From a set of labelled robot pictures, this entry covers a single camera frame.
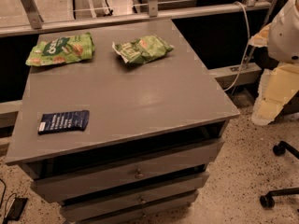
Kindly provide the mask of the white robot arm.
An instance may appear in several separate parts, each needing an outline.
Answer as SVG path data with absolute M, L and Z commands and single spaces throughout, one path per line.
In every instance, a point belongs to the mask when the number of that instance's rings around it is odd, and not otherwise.
M 267 47 L 268 55 L 283 63 L 299 63 L 299 0 L 288 0 L 271 23 L 253 35 L 249 44 Z

